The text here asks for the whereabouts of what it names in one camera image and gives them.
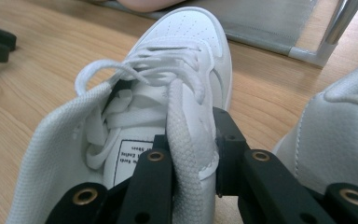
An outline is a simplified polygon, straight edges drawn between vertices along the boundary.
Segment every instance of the textured white fabric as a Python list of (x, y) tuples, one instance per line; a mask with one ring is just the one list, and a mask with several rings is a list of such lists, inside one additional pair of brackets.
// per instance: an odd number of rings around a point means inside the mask
[(358, 186), (358, 68), (314, 96), (274, 152), (305, 186)]
[[(87, 91), (88, 81), (104, 68), (116, 68), (116, 74)], [(133, 80), (131, 88), (107, 102), (119, 79)], [(135, 167), (118, 164), (121, 155), (129, 155), (122, 146), (148, 148), (165, 127), (178, 178), (174, 223), (213, 222), (218, 154), (212, 109), (229, 105), (231, 63), (223, 29), (212, 14), (193, 7), (168, 14), (124, 62), (91, 63), (75, 86), (78, 97), (50, 113), (34, 133), (7, 223), (45, 222), (77, 184), (112, 188)]]

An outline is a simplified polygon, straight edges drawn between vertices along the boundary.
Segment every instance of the white sneaker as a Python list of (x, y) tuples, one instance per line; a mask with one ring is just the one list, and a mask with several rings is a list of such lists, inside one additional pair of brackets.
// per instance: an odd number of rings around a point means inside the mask
[(319, 193), (338, 182), (358, 186), (358, 68), (314, 96), (273, 151)]
[[(114, 76), (86, 91), (97, 71), (112, 67)], [(61, 196), (83, 182), (111, 189), (131, 176), (138, 155), (165, 127), (178, 180), (174, 223), (213, 222), (218, 154), (212, 109), (228, 109), (231, 60), (211, 13), (195, 7), (173, 11), (123, 63), (86, 66), (76, 92), (35, 130), (7, 223), (44, 223)]]

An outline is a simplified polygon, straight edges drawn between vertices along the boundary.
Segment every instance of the shoe label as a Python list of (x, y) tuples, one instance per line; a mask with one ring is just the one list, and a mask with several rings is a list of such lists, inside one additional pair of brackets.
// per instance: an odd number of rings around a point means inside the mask
[(118, 151), (114, 186), (131, 177), (141, 154), (152, 149), (153, 142), (122, 140)]

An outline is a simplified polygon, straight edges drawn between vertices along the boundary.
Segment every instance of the wooden surface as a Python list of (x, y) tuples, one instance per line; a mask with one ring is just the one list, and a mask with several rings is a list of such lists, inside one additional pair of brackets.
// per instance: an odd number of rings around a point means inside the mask
[[(322, 10), (312, 16), (298, 46), (320, 36), (327, 14)], [(152, 24), (75, 0), (0, 0), (0, 28), (18, 37), (9, 63), (0, 63), (0, 223), (6, 220), (21, 158), (38, 122), (75, 97), (74, 80), (83, 66), (101, 58), (123, 60)], [(312, 95), (358, 66), (358, 13), (323, 69), (229, 45), (234, 73), (229, 112), (251, 148), (272, 149)], [(102, 73), (92, 82), (106, 77)], [(216, 207), (215, 223), (241, 223), (235, 198), (218, 200)]]

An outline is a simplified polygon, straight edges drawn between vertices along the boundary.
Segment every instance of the white shoelace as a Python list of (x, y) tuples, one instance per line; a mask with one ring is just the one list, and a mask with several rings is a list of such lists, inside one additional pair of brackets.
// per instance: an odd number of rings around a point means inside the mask
[[(100, 60), (87, 65), (76, 78), (75, 90), (77, 95), (86, 93), (88, 82), (98, 71), (115, 68), (117, 73), (108, 80), (112, 85), (119, 79), (137, 79), (146, 85), (160, 87), (168, 86), (173, 80), (181, 78), (193, 90), (196, 101), (201, 104), (205, 89), (198, 75), (200, 67), (197, 51), (200, 49), (196, 44), (190, 47), (141, 45), (123, 63)], [(101, 115), (101, 125), (106, 122), (109, 132), (102, 149), (97, 150), (93, 145), (88, 149), (87, 165), (90, 168), (99, 169), (103, 165), (119, 137), (121, 128), (166, 118), (166, 105), (126, 111), (131, 99), (130, 90), (120, 91)]]

